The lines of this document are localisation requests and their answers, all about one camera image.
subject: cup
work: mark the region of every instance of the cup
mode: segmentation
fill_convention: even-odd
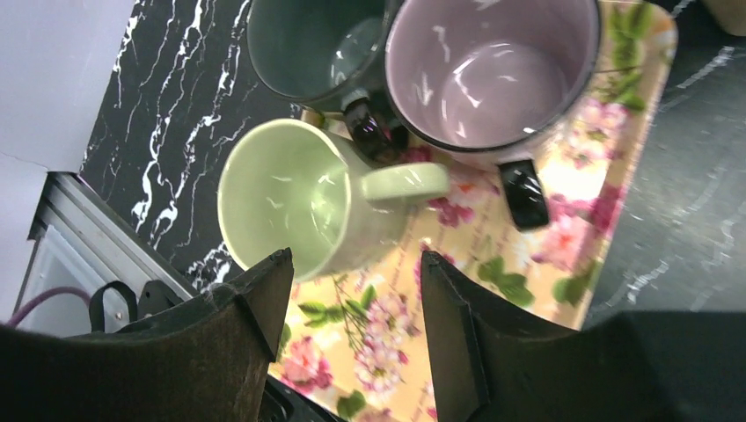
[[[408,0],[388,92],[425,142],[499,172],[516,227],[535,229],[549,223],[535,159],[575,115],[600,42],[597,0]]]
[[[357,148],[393,164],[408,144],[384,92],[384,44],[401,0],[253,0],[248,44],[276,96],[342,113]]]
[[[290,247],[300,282],[382,258],[403,235],[409,206],[449,189],[441,164],[374,170],[349,140],[279,119],[233,148],[217,188],[217,215],[241,268]]]

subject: countertop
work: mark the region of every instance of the countertop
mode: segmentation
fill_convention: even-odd
[[[245,46],[249,1],[135,4],[82,177],[197,289],[238,275],[217,226],[231,146],[300,109]],[[659,0],[679,49],[586,325],[621,309],[746,309],[746,38]]]

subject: floral tray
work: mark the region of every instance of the floral tray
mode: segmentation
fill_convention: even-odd
[[[529,312],[581,326],[677,44],[658,6],[602,6],[601,60],[584,107],[539,163],[551,225],[519,233],[495,175],[415,139],[407,159],[446,163],[450,195],[413,212],[381,262],[294,287],[271,375],[347,420],[436,420],[420,299],[424,250]],[[303,119],[346,135],[337,120]]]

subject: white wall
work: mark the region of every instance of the white wall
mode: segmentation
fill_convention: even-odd
[[[18,299],[48,171],[76,172],[131,0],[4,0],[0,13],[0,321]]]

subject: green mug handle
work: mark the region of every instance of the green mug handle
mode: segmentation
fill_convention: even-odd
[[[403,199],[423,202],[448,195],[448,169],[438,163],[399,164],[362,177],[362,196],[367,201]]]

